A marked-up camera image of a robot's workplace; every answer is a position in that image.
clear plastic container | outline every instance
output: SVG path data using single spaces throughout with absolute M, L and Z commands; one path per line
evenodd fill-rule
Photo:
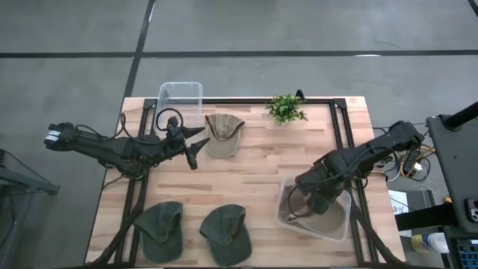
M 310 217 L 299 217 L 288 221 L 291 213 L 288 210 L 287 196 L 293 186 L 293 178 L 286 178 L 281 183 L 276 204 L 276 220 L 279 225 L 315 238 L 326 238 L 337 242 L 344 241 L 349 232 L 350 207 L 352 203 L 350 194 L 343 191 L 336 201 L 329 206 L 329 210 L 322 215 L 313 214 Z
M 156 117 L 165 108 L 175 108 L 181 112 L 185 127 L 203 127 L 202 118 L 202 85 L 199 82 L 166 82 L 159 88 Z M 177 116 L 174 111 L 165 111 L 159 118 L 160 128 L 165 128 L 170 117 Z M 155 124 L 155 131 L 161 131 Z

wooden table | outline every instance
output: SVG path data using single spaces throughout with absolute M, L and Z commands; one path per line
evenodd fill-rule
M 364 97 L 345 99 L 356 145 L 372 139 Z M 127 98 L 123 103 L 126 127 L 132 135 L 138 130 L 143 100 Z M 216 266 L 205 239 L 199 234 L 199 226 L 210 211 L 229 203 L 246 207 L 246 225 L 252 240 L 252 255 L 240 266 L 356 265 L 351 232 L 341 243 L 316 239 L 280 227 L 273 213 L 280 182 L 286 176 L 303 173 L 313 161 L 336 148 L 329 107 L 303 105 L 308 122 L 293 122 L 287 126 L 276 125 L 263 105 L 203 105 L 202 108 L 203 114 L 234 114 L 246 124 L 238 150 L 231 158 L 212 158 L 202 150 L 198 154 L 198 170 L 190 170 L 184 156 L 151 170 L 145 208 L 169 200 L 184 204 L 183 254 L 179 260 L 163 266 Z M 343 122 L 340 124 L 344 145 L 347 145 Z M 118 176 L 117 171 L 109 170 L 105 182 Z M 127 181 L 121 179 L 102 192 L 86 262 L 98 257 L 118 231 Z M 383 177 L 369 177 L 365 193 L 374 229 L 394 255 L 405 260 Z M 130 241 L 131 236 L 128 236 L 125 257 Z M 367 260 L 369 254 L 363 231 L 361 241 Z M 139 250 L 136 266 L 151 265 Z

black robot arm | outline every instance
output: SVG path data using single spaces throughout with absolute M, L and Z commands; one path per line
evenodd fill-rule
M 197 168 L 196 154 L 208 138 L 187 146 L 186 139 L 204 130 L 178 126 L 178 120 L 168 120 L 166 138 L 149 134 L 141 137 L 105 137 L 96 132 L 78 129 L 71 123 L 51 124 L 44 143 L 55 151 L 76 151 L 98 160 L 105 166 L 114 166 L 129 178 L 138 178 L 143 169 L 157 166 L 177 155 L 186 155 L 191 169 Z
M 396 151 L 417 149 L 424 140 L 410 122 L 399 121 L 389 131 L 352 149 L 336 149 L 296 177 L 299 191 L 308 196 L 312 211 L 323 214 L 344 190 L 344 183 L 366 177 L 373 165 Z

gray floor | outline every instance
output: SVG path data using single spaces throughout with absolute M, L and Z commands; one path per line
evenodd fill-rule
M 0 1 L 0 53 L 133 52 L 146 4 Z M 477 26 L 466 0 L 158 0 L 145 51 L 478 49 Z M 0 147 L 61 185 L 57 197 L 35 198 L 13 268 L 83 262 L 105 171 L 42 141 L 49 123 L 63 121 L 112 134 L 131 62 L 0 59 Z M 143 59 L 132 96 L 157 96 L 165 81 L 199 81 L 205 96 L 301 88 L 309 96 L 365 96 L 372 123 L 389 126 L 475 102 L 477 66 L 478 56 Z M 441 202 L 447 189 L 434 158 L 432 165 Z M 398 179 L 389 187 L 414 186 Z

potted plant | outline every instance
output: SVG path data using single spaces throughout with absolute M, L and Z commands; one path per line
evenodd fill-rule
M 291 94 L 274 96 L 266 109 L 278 124 L 285 125 L 294 120 L 307 120 L 304 111 L 299 110 L 302 100 Z

